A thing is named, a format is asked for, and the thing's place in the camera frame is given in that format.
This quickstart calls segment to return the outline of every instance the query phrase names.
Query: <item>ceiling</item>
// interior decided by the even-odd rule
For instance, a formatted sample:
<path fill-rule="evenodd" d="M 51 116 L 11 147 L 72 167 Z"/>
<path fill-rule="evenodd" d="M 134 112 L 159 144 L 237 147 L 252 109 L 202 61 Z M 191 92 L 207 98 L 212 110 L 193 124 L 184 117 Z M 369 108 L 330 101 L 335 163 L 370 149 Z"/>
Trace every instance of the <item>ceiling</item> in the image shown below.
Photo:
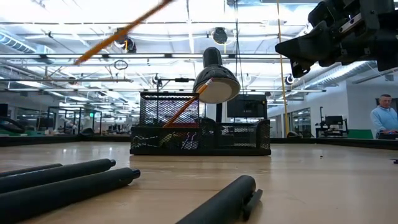
<path fill-rule="evenodd" d="M 0 1 L 0 35 L 6 34 L 35 53 L 71 54 L 70 58 L 54 58 L 51 63 L 32 59 L 12 59 L 4 68 L 14 69 L 16 75 L 26 78 L 52 78 L 53 83 L 43 83 L 52 88 L 104 88 L 134 89 L 118 91 L 109 96 L 137 103 L 139 90 L 155 90 L 152 82 L 160 78 L 195 78 L 203 69 L 201 58 L 129 58 L 123 59 L 128 67 L 118 70 L 118 59 L 93 59 L 82 66 L 72 66 L 76 59 L 98 42 L 112 35 L 118 27 L 137 19 L 143 12 L 155 6 L 159 0 L 13 0 Z M 280 90 L 281 66 L 275 45 L 279 43 L 278 12 L 275 1 L 242 0 L 238 13 L 224 0 L 176 0 L 165 9 L 130 31 L 137 47 L 136 54 L 201 54 L 208 47 L 217 47 L 222 54 L 236 54 L 236 36 L 239 38 L 240 54 L 258 54 L 267 58 L 224 59 L 225 67 L 243 79 L 245 90 Z M 281 39 L 291 39 L 311 30 L 307 24 L 308 13 L 317 5 L 317 0 L 280 0 Z M 212 34 L 216 27 L 223 27 L 228 35 L 226 45 L 217 44 Z M 21 54 L 20 51 L 0 44 L 1 54 Z M 114 44 L 101 54 L 124 54 Z M 291 73 L 290 63 L 283 59 L 283 74 Z M 323 68 L 315 66 L 312 76 L 322 74 Z M 103 82 L 60 82 L 59 79 L 74 77 L 100 79 Z M 129 82 L 114 82 L 111 79 L 125 78 Z M 163 91 L 191 91 L 193 82 L 169 82 Z M 13 88 L 23 86 L 12 83 Z M 101 101 L 97 93 L 84 93 L 93 101 Z"/>

